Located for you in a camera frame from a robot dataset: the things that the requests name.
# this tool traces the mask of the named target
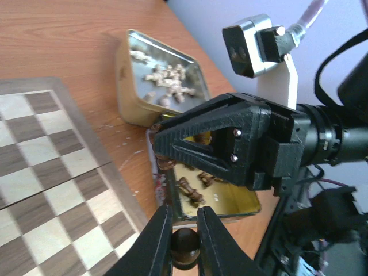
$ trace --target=white wall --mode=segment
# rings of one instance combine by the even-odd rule
[[[274,25],[295,23],[311,0],[168,0],[173,12],[188,28],[232,86],[255,93],[256,80],[236,75],[231,67],[221,30],[234,22],[260,13]],[[367,28],[360,0],[330,0],[308,31],[299,48],[292,51],[299,75],[298,102],[317,105],[313,84],[321,62],[353,35]],[[367,52],[362,43],[332,61],[322,77],[325,91],[338,101],[336,88]],[[324,166],[327,178],[358,186],[368,184],[368,165],[352,163]]]

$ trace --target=wooden table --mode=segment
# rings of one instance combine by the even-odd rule
[[[3,0],[0,18],[0,77],[59,77],[151,217],[156,202],[145,129],[118,114],[114,54],[120,37],[136,29],[195,57],[212,96],[233,91],[231,85],[163,0]],[[250,257],[277,202],[270,191],[258,195],[260,214],[227,225]]]

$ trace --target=box of white chess pieces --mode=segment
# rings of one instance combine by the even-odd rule
[[[245,187],[237,187],[220,179],[213,181],[212,185],[206,187],[198,179],[198,175],[202,171],[188,168],[184,164],[177,164],[168,171],[160,170],[148,138],[148,131],[146,133],[147,145],[157,205],[170,204],[173,207],[174,225],[177,228],[195,227],[197,209],[203,206],[210,206],[224,223],[231,223],[242,217],[252,216],[260,212],[260,202],[256,192],[249,191]],[[178,180],[181,177],[185,177],[189,185],[203,195],[204,204],[193,202],[180,188]]]
[[[121,117],[150,127],[165,111],[178,114],[210,99],[198,62],[136,30],[128,30],[116,53]]]

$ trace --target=chessboard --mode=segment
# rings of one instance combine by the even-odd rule
[[[56,78],[0,81],[0,275],[100,276],[146,218]]]

